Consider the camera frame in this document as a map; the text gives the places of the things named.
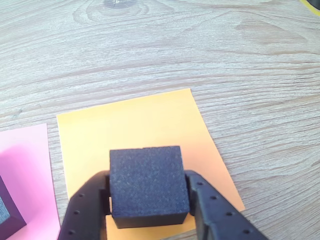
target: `black foam cube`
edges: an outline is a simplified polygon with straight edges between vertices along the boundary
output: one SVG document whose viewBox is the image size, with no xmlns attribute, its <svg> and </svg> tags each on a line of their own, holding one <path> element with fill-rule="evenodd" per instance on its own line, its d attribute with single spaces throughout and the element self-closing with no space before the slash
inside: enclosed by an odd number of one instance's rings
<svg viewBox="0 0 320 240">
<path fill-rule="evenodd" d="M 6 240 L 26 225 L 0 177 L 0 240 Z"/>
<path fill-rule="evenodd" d="M 190 206 L 180 147 L 111 150 L 110 193 L 119 229 L 182 224 Z"/>
</svg>

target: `cube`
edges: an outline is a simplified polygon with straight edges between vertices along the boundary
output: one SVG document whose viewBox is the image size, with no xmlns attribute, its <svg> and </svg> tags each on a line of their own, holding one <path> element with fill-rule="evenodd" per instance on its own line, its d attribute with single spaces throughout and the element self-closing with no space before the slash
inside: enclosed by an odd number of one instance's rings
<svg viewBox="0 0 320 240">
<path fill-rule="evenodd" d="M 0 240 L 6 240 L 26 225 L 0 176 Z"/>
<path fill-rule="evenodd" d="M 182 224 L 190 205 L 180 147 L 111 150 L 110 193 L 119 229 Z"/>
</svg>

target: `orange paper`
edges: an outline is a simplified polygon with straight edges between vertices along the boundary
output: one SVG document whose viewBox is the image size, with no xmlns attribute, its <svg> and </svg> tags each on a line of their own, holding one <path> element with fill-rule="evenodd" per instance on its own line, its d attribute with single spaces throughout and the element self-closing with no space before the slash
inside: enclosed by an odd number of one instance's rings
<svg viewBox="0 0 320 240">
<path fill-rule="evenodd" d="M 180 146 L 183 166 L 210 182 L 239 211 L 245 209 L 190 89 L 95 106 L 57 116 L 66 187 L 72 196 L 110 167 L 111 149 Z M 108 240 L 159 240 L 195 228 L 184 224 L 117 229 L 107 216 Z"/>
</svg>

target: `sticky note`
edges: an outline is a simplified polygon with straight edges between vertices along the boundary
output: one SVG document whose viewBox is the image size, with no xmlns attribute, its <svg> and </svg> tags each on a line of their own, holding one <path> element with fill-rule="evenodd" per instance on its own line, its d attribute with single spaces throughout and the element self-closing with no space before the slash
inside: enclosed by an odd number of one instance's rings
<svg viewBox="0 0 320 240">
<path fill-rule="evenodd" d="M 95 106 L 57 116 L 71 197 L 91 176 L 110 166 L 110 150 L 180 146 L 183 167 L 201 174 L 239 211 L 245 209 L 208 132 L 190 89 Z M 159 240 L 195 228 L 183 224 L 118 229 L 107 216 L 108 240 Z"/>
<path fill-rule="evenodd" d="M 46 124 L 0 132 L 0 176 L 26 222 L 7 240 L 57 240 L 60 222 Z"/>
</svg>

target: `pink sticky note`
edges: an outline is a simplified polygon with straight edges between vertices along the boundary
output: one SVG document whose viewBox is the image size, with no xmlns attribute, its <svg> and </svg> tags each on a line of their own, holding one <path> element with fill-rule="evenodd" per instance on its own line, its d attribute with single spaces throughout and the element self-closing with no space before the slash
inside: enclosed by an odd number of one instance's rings
<svg viewBox="0 0 320 240">
<path fill-rule="evenodd" d="M 46 124 L 0 132 L 0 176 L 27 223 L 7 240 L 57 240 Z"/>
</svg>

